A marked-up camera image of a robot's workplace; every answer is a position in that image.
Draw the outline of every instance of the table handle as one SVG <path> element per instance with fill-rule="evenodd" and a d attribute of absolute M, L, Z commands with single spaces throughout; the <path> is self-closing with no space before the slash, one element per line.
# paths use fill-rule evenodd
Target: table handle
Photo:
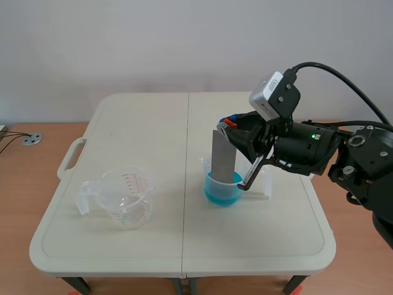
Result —
<path fill-rule="evenodd" d="M 85 146 L 86 141 L 87 141 L 86 138 L 80 137 L 74 140 L 73 143 L 71 143 L 67 151 L 67 154 L 64 156 L 63 161 L 61 161 L 59 169 L 57 169 L 57 177 L 59 177 L 60 180 L 66 173 L 66 170 L 68 169 L 70 163 L 74 160 L 75 155 L 77 154 L 79 148 Z"/>

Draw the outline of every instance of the table leg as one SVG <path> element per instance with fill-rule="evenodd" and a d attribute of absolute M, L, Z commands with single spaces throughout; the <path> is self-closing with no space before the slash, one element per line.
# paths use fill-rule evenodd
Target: table leg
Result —
<path fill-rule="evenodd" d="M 197 279 L 198 278 L 189 278 L 189 285 L 190 285 L 190 294 L 197 295 Z"/>
<path fill-rule="evenodd" d="M 90 288 L 83 278 L 71 277 L 62 279 L 82 295 L 90 294 Z"/>
<path fill-rule="evenodd" d="M 171 278 L 176 295 L 184 295 L 181 278 Z"/>
<path fill-rule="evenodd" d="M 307 275 L 294 275 L 284 287 L 284 294 L 291 295 L 293 291 L 308 277 Z"/>

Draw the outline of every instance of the metal plate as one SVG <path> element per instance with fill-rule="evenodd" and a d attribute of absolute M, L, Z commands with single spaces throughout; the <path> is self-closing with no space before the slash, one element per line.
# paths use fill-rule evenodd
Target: metal plate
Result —
<path fill-rule="evenodd" d="M 34 132 L 31 136 L 25 136 L 22 138 L 22 145 L 24 146 L 32 146 L 34 144 L 39 143 L 43 139 L 42 133 Z"/>
<path fill-rule="evenodd" d="M 213 130 L 211 178 L 220 183 L 233 183 L 236 148 L 217 130 Z"/>

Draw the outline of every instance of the plastic measuring cup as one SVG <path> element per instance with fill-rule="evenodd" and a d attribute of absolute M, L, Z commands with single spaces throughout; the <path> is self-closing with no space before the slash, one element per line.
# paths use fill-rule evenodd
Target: plastic measuring cup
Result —
<path fill-rule="evenodd" d="M 211 178 L 211 155 L 203 158 L 201 162 L 204 172 L 203 190 L 208 200 L 223 207 L 230 206 L 239 200 L 243 191 L 237 185 L 243 183 L 243 178 L 251 167 L 251 163 L 247 158 L 241 152 L 236 152 L 235 172 L 232 183 L 221 183 Z M 270 198 L 273 189 L 273 177 L 270 169 L 263 167 L 259 172 L 259 177 L 263 178 L 263 194 Z"/>
<path fill-rule="evenodd" d="M 88 200 L 95 199 L 114 220 L 132 229 L 149 220 L 153 188 L 153 181 L 142 168 L 127 165 L 82 183 L 75 201 L 81 215 L 85 215 L 90 211 Z"/>

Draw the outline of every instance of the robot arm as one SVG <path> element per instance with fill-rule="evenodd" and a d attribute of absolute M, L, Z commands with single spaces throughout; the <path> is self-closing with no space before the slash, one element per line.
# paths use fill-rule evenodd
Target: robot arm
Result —
<path fill-rule="evenodd" d="M 296 72 L 305 66 L 322 68 L 349 85 L 383 121 L 349 121 L 331 124 L 312 121 L 296 123 L 292 113 L 300 92 L 294 86 Z M 350 80 L 319 63 L 304 63 L 284 74 L 275 72 L 252 92 L 249 102 L 255 111 L 221 119 L 218 131 L 252 163 L 243 183 L 248 190 L 264 165 L 273 165 L 290 173 L 323 174 L 338 150 L 337 161 L 330 167 L 330 180 L 347 190 L 347 200 L 373 212 L 373 222 L 381 236 L 393 248 L 393 127 L 380 110 Z M 356 132 L 340 126 L 356 125 Z"/>

